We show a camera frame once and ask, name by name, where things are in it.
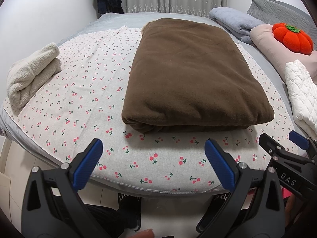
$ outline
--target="black shoe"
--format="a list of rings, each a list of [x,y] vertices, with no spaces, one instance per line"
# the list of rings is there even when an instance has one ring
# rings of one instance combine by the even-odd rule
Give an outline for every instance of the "black shoe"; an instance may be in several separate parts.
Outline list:
[[[141,198],[118,193],[119,210],[126,219],[126,228],[139,231],[141,228]]]

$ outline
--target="white fleece cloth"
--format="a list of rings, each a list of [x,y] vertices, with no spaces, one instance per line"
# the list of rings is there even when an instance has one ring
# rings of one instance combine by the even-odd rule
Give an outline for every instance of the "white fleece cloth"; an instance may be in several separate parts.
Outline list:
[[[317,140],[317,87],[299,60],[286,63],[285,79],[294,122]]]
[[[7,94],[16,108],[25,106],[34,94],[56,73],[61,61],[59,49],[50,43],[29,57],[15,62],[7,76]]]

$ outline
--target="brown blanket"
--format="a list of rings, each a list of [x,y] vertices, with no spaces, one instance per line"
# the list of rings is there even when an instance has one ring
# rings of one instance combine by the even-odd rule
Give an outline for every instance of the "brown blanket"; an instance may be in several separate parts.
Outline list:
[[[187,20],[149,22],[135,54],[123,122],[146,132],[224,131],[273,120],[231,37]]]

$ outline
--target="bed sheet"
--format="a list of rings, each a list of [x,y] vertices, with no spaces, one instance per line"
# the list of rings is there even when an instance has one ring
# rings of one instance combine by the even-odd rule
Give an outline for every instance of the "bed sheet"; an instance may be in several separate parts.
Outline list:
[[[168,14],[168,13],[136,13],[136,14],[117,15],[114,13],[109,13],[109,14],[105,14],[99,20],[97,20],[93,24],[90,24],[84,30],[80,31],[74,36],[82,35],[84,33],[91,33],[95,31],[105,30],[105,29],[119,28],[122,25],[127,25],[128,27],[140,28],[148,21],[154,20],[157,18],[162,18],[162,17],[173,17],[173,18],[181,18],[186,20],[194,20],[197,22],[203,22],[210,25],[219,26],[209,19],[200,18],[196,16],[191,16],[191,15]],[[63,44],[65,41],[67,41],[67,39],[63,40],[60,43],[60,45]],[[257,63],[262,67],[264,72],[268,75],[270,80],[273,82],[275,88],[279,91],[281,98],[283,99],[283,101],[285,101],[286,110],[290,114],[292,119],[287,93],[285,92],[285,89],[284,89],[285,85],[283,85],[283,82],[281,81],[278,74],[275,72],[274,68],[254,47],[246,45],[246,44],[242,44],[242,46],[254,57]],[[56,165],[60,164],[60,162],[56,160],[56,158],[47,154],[43,149],[37,146],[28,136],[26,136],[24,132],[15,124],[15,122],[11,120],[11,118],[7,115],[7,113],[4,110],[1,110],[0,112],[1,112],[0,125],[2,130],[5,132],[6,136],[9,139],[16,140],[20,145],[22,145],[22,147],[24,147],[30,152],[33,152],[36,156],[41,157],[45,161],[48,160],[51,164],[56,164]],[[107,184],[107,182],[104,182],[102,179],[97,178],[97,180],[99,182]],[[134,189],[129,189],[120,184],[111,185],[111,187],[117,190],[126,191],[130,194],[140,194],[139,191],[136,191]],[[143,195],[157,195],[157,194],[158,194],[157,192],[143,192]]]

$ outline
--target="metal screw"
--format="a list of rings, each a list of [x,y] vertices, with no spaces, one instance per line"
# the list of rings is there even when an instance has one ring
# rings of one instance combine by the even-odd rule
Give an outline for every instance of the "metal screw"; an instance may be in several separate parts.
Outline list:
[[[32,172],[36,173],[40,168],[38,166],[34,166],[32,168]]]
[[[268,171],[269,171],[270,173],[272,173],[272,174],[275,173],[274,167],[271,167],[271,166],[268,168]]]
[[[69,163],[63,163],[62,165],[61,165],[61,169],[67,169],[69,167]]]
[[[240,167],[241,169],[245,169],[245,168],[248,167],[248,165],[247,165],[247,163],[245,163],[245,162],[240,162],[240,163],[239,163],[239,167]]]

